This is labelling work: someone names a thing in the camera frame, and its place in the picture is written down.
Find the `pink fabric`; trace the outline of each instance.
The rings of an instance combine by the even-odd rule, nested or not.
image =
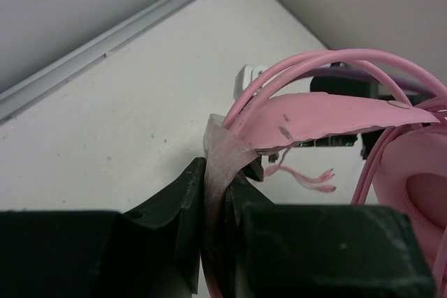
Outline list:
[[[278,151],[279,147],[331,134],[419,122],[439,121],[427,111],[415,107],[407,110],[383,100],[323,92],[284,94],[262,104],[244,123],[239,137],[258,153],[268,154],[271,149]]]

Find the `gray wall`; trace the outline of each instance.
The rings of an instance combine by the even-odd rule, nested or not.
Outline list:
[[[0,0],[0,92],[157,0]]]
[[[280,0],[332,49],[409,58],[447,84],[447,0]]]

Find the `white plug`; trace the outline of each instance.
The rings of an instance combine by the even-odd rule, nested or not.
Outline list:
[[[233,92],[234,99],[237,100],[242,95],[242,92],[244,92],[244,90],[250,85],[250,83],[267,69],[267,66],[243,66],[236,76],[235,90]]]

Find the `white surface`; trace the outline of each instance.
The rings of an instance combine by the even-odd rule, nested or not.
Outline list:
[[[197,0],[0,127],[0,209],[140,204],[202,155],[208,116],[228,111],[244,64],[318,49],[275,0]],[[287,90],[308,91],[309,79]],[[334,167],[339,188],[311,192],[278,172],[259,186],[272,200],[348,202],[360,141],[295,149],[286,163],[311,176]]]
[[[0,92],[158,0],[0,0]]]
[[[446,0],[280,1],[332,49],[393,52],[447,84]]]

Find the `pink wire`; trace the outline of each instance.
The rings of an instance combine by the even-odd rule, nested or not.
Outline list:
[[[323,66],[325,64],[330,64],[335,61],[343,61],[346,63],[352,63],[354,61],[357,66],[365,69],[375,77],[381,84],[388,87],[391,90],[392,95],[400,101],[408,103],[406,96],[404,96],[403,91],[400,88],[396,88],[395,83],[392,85],[392,81],[388,75],[383,71],[375,67],[366,61],[359,61],[359,59],[370,59],[371,61],[382,62],[391,66],[394,66],[400,70],[413,75],[415,78],[420,80],[429,89],[431,89],[445,105],[447,105],[447,88],[442,85],[437,78],[433,77],[425,69],[417,66],[416,64],[398,57],[387,52],[381,52],[378,50],[337,50],[337,51],[324,51],[324,52],[311,52],[297,55],[296,57],[290,57],[284,62],[279,62],[273,67],[265,71],[260,77],[258,77],[247,90],[241,95],[235,104],[233,104],[230,112],[227,114],[223,122],[223,126],[227,129],[231,129],[234,134],[240,132],[241,126],[244,124],[244,120],[247,120],[254,109],[258,107],[261,103],[265,102],[269,97],[271,97],[276,91],[282,88],[285,84],[295,79],[299,75],[306,73],[307,71]],[[253,96],[262,84],[267,82],[271,77],[275,76],[279,71],[291,66],[293,62],[301,62],[294,69],[287,73],[285,72],[282,76],[273,79],[269,84],[267,84],[253,99],[247,104],[248,100]]]
[[[274,171],[283,170],[283,171],[289,172],[293,177],[295,177],[295,179],[297,180],[298,183],[300,183],[304,188],[308,188],[309,190],[320,191],[320,192],[324,192],[324,193],[331,193],[337,189],[336,186],[329,185],[329,184],[313,185],[316,183],[322,183],[324,181],[327,181],[328,179],[331,179],[334,176],[333,174],[327,174],[327,172],[323,173],[320,177],[309,178],[309,177],[304,176],[303,174],[300,174],[299,172],[296,172],[291,167],[287,167],[284,165],[273,165],[273,166],[270,166],[267,169],[265,169],[265,171],[264,171],[265,176],[266,177],[271,176],[272,173],[270,173],[269,170],[273,170],[273,169],[274,169]]]

